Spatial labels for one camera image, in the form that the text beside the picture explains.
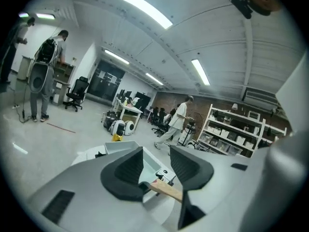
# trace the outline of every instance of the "wooden stick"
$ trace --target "wooden stick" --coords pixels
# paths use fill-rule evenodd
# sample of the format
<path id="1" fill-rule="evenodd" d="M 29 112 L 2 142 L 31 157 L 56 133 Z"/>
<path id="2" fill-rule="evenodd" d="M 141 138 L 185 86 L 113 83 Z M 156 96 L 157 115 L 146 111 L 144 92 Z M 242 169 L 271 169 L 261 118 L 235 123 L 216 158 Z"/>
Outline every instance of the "wooden stick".
<path id="1" fill-rule="evenodd" d="M 150 183 L 150 189 L 158 192 L 166 194 L 174 199 L 176 199 L 178 202 L 182 202 L 183 200 L 183 193 L 178 191 L 176 188 L 171 187 L 168 183 L 156 179 L 154 182 Z"/>

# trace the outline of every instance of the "brick wall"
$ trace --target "brick wall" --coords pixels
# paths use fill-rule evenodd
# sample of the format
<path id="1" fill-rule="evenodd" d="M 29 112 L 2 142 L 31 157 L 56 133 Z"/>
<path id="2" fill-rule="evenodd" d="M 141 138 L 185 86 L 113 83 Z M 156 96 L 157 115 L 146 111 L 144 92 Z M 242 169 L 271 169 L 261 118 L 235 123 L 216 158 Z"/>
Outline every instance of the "brick wall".
<path id="1" fill-rule="evenodd" d="M 158 92 L 152 107 L 164 107 L 166 112 L 169 112 L 171 109 L 175 108 L 177 104 L 184 102 L 186 95 L 183 94 L 174 94 L 174 93 L 165 93 L 165 92 Z M 195 113 L 201 114 L 203 118 L 203 123 L 204 125 L 205 119 L 207 117 L 209 108 L 213 105 L 215 108 L 223 109 L 223 110 L 231 110 L 233 103 L 231 102 L 225 102 L 221 100 L 215 100 L 211 98 L 204 98 L 204 97 L 199 97 L 199 96 L 194 96 L 194 102 L 187 108 L 187 116 L 194 116 Z M 266 120 L 267 124 L 270 124 L 270 114 L 265 113 L 263 111 L 254 109 L 252 107 L 248 106 L 243 106 L 243 105 L 238 105 L 238 110 L 236 111 L 237 114 L 243 115 L 244 111 L 241 111 L 243 107 L 243 110 L 245 111 L 245 115 L 247 115 L 248 111 L 255 111 L 257 113 L 261 114 L 260 120 L 264 118 Z M 287 128 L 288 133 L 291 132 L 291 126 L 290 123 L 287 120 L 284 120 L 280 117 L 273 116 L 271 120 L 271 125 L 279 128 L 281 130 L 284 130 Z M 200 133 L 200 130 L 196 132 L 195 134 L 195 139 L 197 139 L 198 135 Z M 274 136 L 268 137 L 266 135 L 266 132 L 264 132 L 263 137 L 266 139 L 274 140 Z"/>

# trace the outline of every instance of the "backpack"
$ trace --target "backpack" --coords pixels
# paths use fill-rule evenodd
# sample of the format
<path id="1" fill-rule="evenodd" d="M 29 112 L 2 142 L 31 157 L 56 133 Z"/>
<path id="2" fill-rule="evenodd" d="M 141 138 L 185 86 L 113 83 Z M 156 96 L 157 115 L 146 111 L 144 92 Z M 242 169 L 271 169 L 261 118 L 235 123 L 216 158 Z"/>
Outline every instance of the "backpack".
<path id="1" fill-rule="evenodd" d="M 37 61 L 49 64 L 57 50 L 57 43 L 54 39 L 46 40 L 40 47 L 40 52 Z"/>

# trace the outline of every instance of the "white shelving unit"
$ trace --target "white shelving unit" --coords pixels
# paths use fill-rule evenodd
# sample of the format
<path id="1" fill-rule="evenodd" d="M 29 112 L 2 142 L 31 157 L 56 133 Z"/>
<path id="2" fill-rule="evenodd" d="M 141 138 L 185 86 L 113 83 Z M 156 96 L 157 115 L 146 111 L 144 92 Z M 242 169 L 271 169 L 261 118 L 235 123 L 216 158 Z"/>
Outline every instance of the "white shelving unit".
<path id="1" fill-rule="evenodd" d="M 215 111 L 218 111 L 219 115 L 224 115 L 224 116 L 229 117 L 231 119 L 244 122 L 247 125 L 251 125 L 251 126 L 254 126 L 254 127 L 259 127 L 259 132 L 257 134 L 253 134 L 251 132 L 248 132 L 248 131 L 236 128 L 236 127 L 231 126 L 229 124 L 225 124 L 223 122 L 217 121 L 212 116 L 212 114 Z M 213 125 L 216 125 L 217 127 L 221 128 L 221 129 L 227 130 L 229 132 L 235 132 L 238 136 L 243 136 L 243 137 L 246 137 L 246 138 L 251 138 L 252 139 L 252 143 L 254 145 L 253 148 L 246 147 L 245 145 L 242 145 L 242 144 L 240 144 L 240 143 L 238 143 L 236 141 L 233 141 L 233 140 L 231 140 L 229 138 L 223 137 L 222 135 L 219 135 L 219 134 L 216 134 L 216 133 L 212 132 L 211 130 L 208 129 L 208 126 L 209 126 L 210 123 L 212 123 Z M 228 143 L 228 144 L 230 144 L 230 145 L 232 145 L 232 146 L 234 146 L 236 148 L 239 148 L 241 150 L 245 150 L 246 152 L 251 151 L 252 153 L 254 153 L 255 150 L 257 149 L 257 146 L 258 146 L 259 142 L 261 140 L 264 140 L 264 141 L 266 141 L 268 143 L 272 143 L 271 140 L 263 138 L 264 130 L 267 130 L 269 127 L 271 128 L 272 131 L 275 131 L 276 134 L 282 134 L 283 136 L 286 135 L 286 131 L 287 131 L 286 128 L 285 128 L 285 130 L 281 130 L 281 129 L 278 129 L 276 127 L 270 126 L 270 125 L 266 124 L 266 120 L 265 119 L 263 119 L 262 121 L 258 121 L 258 120 L 255 120 L 253 118 L 249 118 L 249 117 L 245 117 L 245 116 L 242 116 L 242 115 L 234 114 L 234 113 L 232 113 L 230 111 L 214 108 L 212 106 L 212 104 L 211 104 L 211 107 L 209 109 L 206 121 L 205 121 L 204 126 L 203 126 L 203 129 L 202 129 L 200 135 L 198 136 L 197 141 L 200 142 L 201 145 L 204 145 L 204 146 L 207 146 L 207 147 L 211 148 L 212 151 L 217 152 L 218 154 L 228 155 L 227 152 L 225 152 L 225 151 L 223 151 L 223 150 L 221 150 L 221 149 L 211 145 L 210 143 L 205 142 L 204 140 L 201 140 L 201 138 L 200 138 L 201 135 L 206 133 L 206 134 L 208 134 L 210 136 L 213 136 L 214 138 L 218 138 L 221 141 L 226 142 L 226 143 Z"/>

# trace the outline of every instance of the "ceiling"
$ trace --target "ceiling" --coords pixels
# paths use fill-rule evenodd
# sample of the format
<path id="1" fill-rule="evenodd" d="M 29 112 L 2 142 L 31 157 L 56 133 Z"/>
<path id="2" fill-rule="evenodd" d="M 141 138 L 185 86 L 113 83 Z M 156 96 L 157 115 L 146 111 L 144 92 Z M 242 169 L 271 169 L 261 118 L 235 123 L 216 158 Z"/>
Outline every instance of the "ceiling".
<path id="1" fill-rule="evenodd" d="M 121 68 L 158 90 L 231 101 L 240 101 L 247 86 L 276 93 L 306 48 L 284 9 L 270 16 L 253 13 L 247 20 L 229 0 L 145 1 L 173 25 L 163 29 L 122 0 L 66 0 L 56 16 L 94 32 L 102 58 L 110 59 L 103 52 L 108 49 L 128 60 L 129 66 Z M 192 65 L 195 58 L 210 86 Z"/>

